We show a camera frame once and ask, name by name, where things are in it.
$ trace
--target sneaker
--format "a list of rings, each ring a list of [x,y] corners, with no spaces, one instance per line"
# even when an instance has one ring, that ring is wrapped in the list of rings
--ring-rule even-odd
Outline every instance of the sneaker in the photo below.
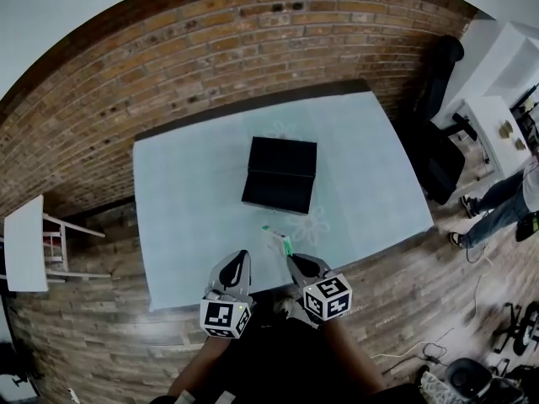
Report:
[[[477,216],[478,214],[472,209],[472,201],[470,198],[467,198],[466,196],[461,197],[461,204],[466,209],[466,212],[468,214],[469,218],[473,218]]]
[[[287,296],[283,298],[282,300],[280,300],[279,302],[277,302],[277,304],[275,304],[274,313],[279,314],[283,311],[286,314],[286,318],[288,318],[291,316],[293,308],[294,308],[294,300],[290,296]]]
[[[462,245],[462,235],[461,235],[460,233],[451,232],[451,233],[449,234],[449,241],[450,241],[451,244],[453,244],[455,247],[465,248],[465,247]]]

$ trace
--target floral pattern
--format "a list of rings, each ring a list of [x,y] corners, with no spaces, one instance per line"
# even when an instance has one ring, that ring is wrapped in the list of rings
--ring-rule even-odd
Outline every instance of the floral pattern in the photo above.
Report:
[[[300,141],[300,137],[296,135],[296,126],[293,124],[285,124],[282,121],[276,120],[273,122],[273,127],[264,133],[267,138],[288,139],[290,141]]]
[[[322,206],[315,206],[307,216],[289,217],[288,221],[295,227],[292,241],[300,242],[307,239],[313,246],[318,245],[321,234],[330,230],[329,224],[324,220]]]

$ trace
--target black shoe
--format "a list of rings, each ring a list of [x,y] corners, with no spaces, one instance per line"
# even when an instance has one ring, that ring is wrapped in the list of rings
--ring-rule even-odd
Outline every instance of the black shoe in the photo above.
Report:
[[[449,234],[449,241],[451,241],[451,244],[453,244],[455,247],[465,248],[462,245],[462,235],[460,233],[451,232]]]
[[[467,198],[466,196],[461,196],[461,204],[466,209],[469,218],[472,219],[473,217],[478,216],[478,214],[472,209],[472,202],[470,198]]]

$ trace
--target jeans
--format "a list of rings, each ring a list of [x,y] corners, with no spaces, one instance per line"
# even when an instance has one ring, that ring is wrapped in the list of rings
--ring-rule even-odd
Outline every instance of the jeans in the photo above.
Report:
[[[523,220],[530,213],[522,193],[523,177],[524,171],[520,171],[496,183],[482,199],[470,199],[472,211],[476,214],[493,211],[462,236],[465,248],[475,247],[496,231]]]

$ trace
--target light blue tablecloth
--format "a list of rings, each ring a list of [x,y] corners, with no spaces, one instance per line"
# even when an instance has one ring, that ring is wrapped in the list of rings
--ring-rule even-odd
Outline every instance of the light blue tablecloth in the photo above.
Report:
[[[253,136],[318,144],[308,215],[241,202]],[[314,98],[229,115],[136,142],[136,210],[154,309],[200,302],[213,266],[251,253],[252,292],[291,282],[262,226],[331,267],[432,225],[408,157],[373,93]]]

